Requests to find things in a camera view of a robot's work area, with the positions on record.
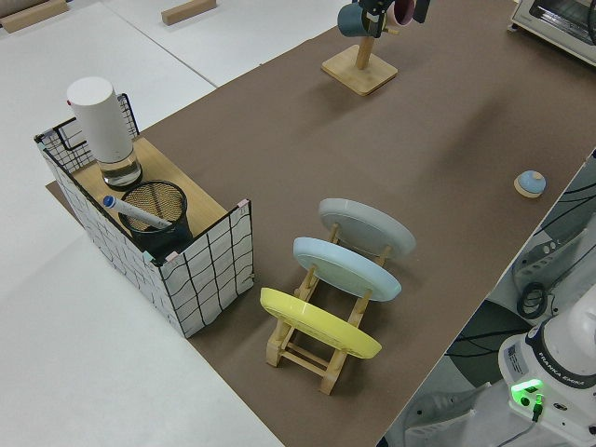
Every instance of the white table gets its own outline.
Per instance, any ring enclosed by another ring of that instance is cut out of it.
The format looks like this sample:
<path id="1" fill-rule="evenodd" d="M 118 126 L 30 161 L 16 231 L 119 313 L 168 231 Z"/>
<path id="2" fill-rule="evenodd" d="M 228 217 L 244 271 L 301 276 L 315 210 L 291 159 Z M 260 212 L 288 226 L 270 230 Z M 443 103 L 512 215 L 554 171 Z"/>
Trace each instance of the white table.
<path id="1" fill-rule="evenodd" d="M 161 11 L 184 0 L 103 3 L 219 87 L 335 26 L 349 0 L 218 0 L 216 8 L 171 26 Z"/>
<path id="2" fill-rule="evenodd" d="M 141 129 L 214 89 L 101 2 L 69 5 L 0 30 L 2 443 L 280 445 L 45 189 L 33 136 L 73 115 L 77 78 L 127 92 Z"/>

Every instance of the yellow plate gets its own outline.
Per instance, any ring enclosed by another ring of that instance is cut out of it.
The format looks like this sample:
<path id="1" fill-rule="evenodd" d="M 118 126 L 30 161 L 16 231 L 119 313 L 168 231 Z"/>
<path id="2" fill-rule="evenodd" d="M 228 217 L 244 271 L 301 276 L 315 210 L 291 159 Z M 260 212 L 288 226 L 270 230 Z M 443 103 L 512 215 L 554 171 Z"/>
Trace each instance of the yellow plate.
<path id="1" fill-rule="evenodd" d="M 381 350 L 379 342 L 329 312 L 281 291 L 261 289 L 261 305 L 298 331 L 360 359 L 371 359 Z"/>

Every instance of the toaster oven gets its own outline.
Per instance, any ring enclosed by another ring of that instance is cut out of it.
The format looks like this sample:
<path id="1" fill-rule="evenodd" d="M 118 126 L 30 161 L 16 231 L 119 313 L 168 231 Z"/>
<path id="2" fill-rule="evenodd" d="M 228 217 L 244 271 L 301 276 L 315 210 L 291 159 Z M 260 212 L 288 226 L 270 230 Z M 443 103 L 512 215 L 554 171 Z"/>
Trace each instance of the toaster oven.
<path id="1" fill-rule="evenodd" d="M 520 0 L 511 21 L 596 65 L 596 0 Z"/>

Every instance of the wooden stand base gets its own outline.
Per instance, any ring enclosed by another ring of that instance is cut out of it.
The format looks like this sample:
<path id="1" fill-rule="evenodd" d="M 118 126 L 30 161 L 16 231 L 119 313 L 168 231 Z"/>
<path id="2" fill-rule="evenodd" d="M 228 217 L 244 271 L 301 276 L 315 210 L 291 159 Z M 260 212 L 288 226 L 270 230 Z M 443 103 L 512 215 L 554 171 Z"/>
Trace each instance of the wooden stand base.
<path id="1" fill-rule="evenodd" d="M 368 64 L 360 69 L 356 65 L 359 46 L 354 45 L 323 62 L 322 70 L 360 96 L 366 96 L 393 79 L 398 69 L 381 58 L 370 55 Z"/>
<path id="2" fill-rule="evenodd" d="M 49 0 L 36 7 L 30 7 L 10 16 L 3 17 L 0 19 L 0 25 L 7 32 L 14 33 L 66 11 L 68 11 L 68 5 L 66 5 L 65 0 Z"/>

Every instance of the green light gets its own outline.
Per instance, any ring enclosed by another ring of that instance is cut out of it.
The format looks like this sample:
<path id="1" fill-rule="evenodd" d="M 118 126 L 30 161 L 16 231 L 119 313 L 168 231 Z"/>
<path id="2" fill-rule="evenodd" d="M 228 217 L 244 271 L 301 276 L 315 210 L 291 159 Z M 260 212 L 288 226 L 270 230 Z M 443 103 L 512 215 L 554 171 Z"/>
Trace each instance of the green light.
<path id="1" fill-rule="evenodd" d="M 528 380 L 526 382 L 521 382 L 520 384 L 512 386 L 511 392 L 515 393 L 515 392 L 523 391 L 524 389 L 527 389 L 527 388 L 541 388 L 541 387 L 542 387 L 541 380 L 532 379 L 532 380 Z"/>
<path id="2" fill-rule="evenodd" d="M 526 382 L 521 382 L 520 384 L 511 387 L 511 396 L 516 402 L 521 403 L 522 397 L 526 392 L 533 393 L 542 388 L 542 385 L 542 381 L 539 379 L 531 379 Z M 536 396 L 536 402 L 539 403 L 540 401 L 542 401 L 542 395 L 539 394 Z"/>

